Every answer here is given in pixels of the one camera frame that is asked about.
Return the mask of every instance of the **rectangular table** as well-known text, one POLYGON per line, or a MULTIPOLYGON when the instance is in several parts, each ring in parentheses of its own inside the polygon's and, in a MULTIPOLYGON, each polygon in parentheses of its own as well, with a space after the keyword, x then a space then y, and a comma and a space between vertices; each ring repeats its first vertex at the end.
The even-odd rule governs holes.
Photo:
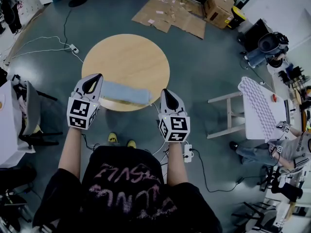
MULTIPOLYGON (((268 104, 270 106, 271 112, 276 120, 277 123, 280 121, 286 121, 286 109, 284 100, 277 96, 276 102, 272 101, 271 96, 273 95, 273 92, 269 91, 268 89, 264 88, 263 86, 260 86, 260 89, 264 95, 264 97, 267 99, 268 104)), ((264 134, 261 130, 260 120, 258 118, 258 115, 256 114, 255 110, 253 109, 252 105, 248 101, 247 98, 243 96, 243 105, 244 105, 244 113, 234 113, 231 110, 231 99, 235 97, 243 96, 242 92, 235 92, 228 95, 224 95, 221 97, 217 97, 214 99, 210 99, 207 102, 213 103, 221 100, 227 101, 227 129, 213 133, 208 134, 207 139, 215 138, 221 135, 229 134, 232 132, 236 132, 239 130, 245 129, 245 134, 247 139, 252 140, 262 140, 264 138, 264 134), (232 127, 232 117, 244 117, 245 123, 232 127)), ((280 139, 284 133, 281 130, 276 130, 271 136, 271 140, 280 139)))
POLYGON ((0 110, 0 168, 16 166, 26 152, 34 152, 19 139, 22 113, 11 81, 0 87, 2 109, 0 110))

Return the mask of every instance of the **green floor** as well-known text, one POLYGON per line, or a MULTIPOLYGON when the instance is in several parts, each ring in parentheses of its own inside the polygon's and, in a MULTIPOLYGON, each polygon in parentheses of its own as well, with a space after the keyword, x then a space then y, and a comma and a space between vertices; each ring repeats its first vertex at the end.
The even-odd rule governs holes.
MULTIPOLYGON (((64 40, 63 23, 69 12, 69 0, 50 4, 34 22, 24 38, 24 42, 40 36, 59 36, 64 40)), ((184 101, 191 119, 191 133, 188 141, 200 151, 205 165, 207 184, 210 190, 229 190, 241 176, 259 174, 260 165, 242 166, 238 156, 229 149, 231 140, 255 145, 245 141, 245 132, 232 133, 218 138, 206 139, 207 133, 226 128, 226 103, 207 104, 207 100, 237 90, 242 76, 256 81, 260 79, 250 70, 240 67, 240 51, 243 47, 236 41, 237 32, 230 29, 220 30, 207 24, 205 38, 201 40, 176 27, 163 33, 146 27, 131 18, 148 0, 88 0, 84 5, 72 10, 67 24, 68 43, 73 43, 84 59, 88 51, 99 41, 121 33, 144 36, 155 42, 166 54, 170 64, 168 88, 177 93, 184 101)), ((40 39, 25 46, 20 53, 58 49, 57 39, 40 39)), ((40 52, 15 58, 10 64, 10 73, 19 74, 44 93, 57 97, 58 102, 42 100, 41 126, 45 132, 67 132, 66 108, 68 97, 81 78, 82 63, 71 52, 40 52)), ((271 84, 266 69, 256 69, 258 74, 271 84)), ((243 110, 242 99, 233 100, 236 112, 243 110)), ((135 112, 119 113, 101 109, 90 129, 86 132, 90 145, 103 144, 109 132, 116 132, 119 140, 126 143, 134 139, 138 148, 155 152, 163 139, 157 128, 157 113, 154 107, 135 112)), ((37 153, 26 154, 22 160, 30 162, 37 170, 34 181, 35 191, 43 195, 44 189, 56 171, 65 136, 59 137, 59 146, 36 148, 37 153)), ((82 143, 82 175, 88 164, 91 151, 82 143)), ((156 157, 160 160, 163 153, 156 157)), ((256 187, 257 179, 247 179, 229 193, 208 193, 204 185, 201 162, 195 154, 191 163, 186 164, 189 180, 200 188, 207 203, 220 219, 224 232, 232 232, 231 213, 243 201, 262 201, 264 193, 256 187)), ((32 212, 40 200, 33 193, 25 195, 32 212)))

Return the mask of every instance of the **yellow and black container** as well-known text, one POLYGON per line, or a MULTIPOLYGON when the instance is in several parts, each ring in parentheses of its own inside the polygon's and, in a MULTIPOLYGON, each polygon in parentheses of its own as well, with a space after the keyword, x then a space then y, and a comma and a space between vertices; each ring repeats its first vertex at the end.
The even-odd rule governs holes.
POLYGON ((232 9, 233 19, 229 22, 228 27, 231 29, 235 29, 238 27, 242 22, 246 20, 245 15, 243 12, 238 9, 236 6, 233 6, 232 9))

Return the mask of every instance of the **electrical outlet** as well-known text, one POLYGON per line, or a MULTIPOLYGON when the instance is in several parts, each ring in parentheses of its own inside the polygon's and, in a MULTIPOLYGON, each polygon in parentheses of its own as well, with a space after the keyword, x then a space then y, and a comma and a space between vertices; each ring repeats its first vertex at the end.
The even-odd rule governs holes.
POLYGON ((73 51, 74 53, 79 53, 79 50, 73 44, 71 44, 69 47, 71 48, 71 51, 73 51))
POLYGON ((191 144, 185 144, 184 145, 184 162, 185 163, 191 162, 192 151, 190 151, 190 149, 192 149, 192 145, 191 144))

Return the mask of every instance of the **white label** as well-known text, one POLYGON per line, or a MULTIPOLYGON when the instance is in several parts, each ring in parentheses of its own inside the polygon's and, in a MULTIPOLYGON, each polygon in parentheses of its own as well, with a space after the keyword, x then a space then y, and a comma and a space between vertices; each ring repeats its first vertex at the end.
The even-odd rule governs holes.
POLYGON ((282 149, 283 149, 283 147, 278 146, 278 147, 277 147, 277 152, 278 152, 278 153, 282 153, 282 149))

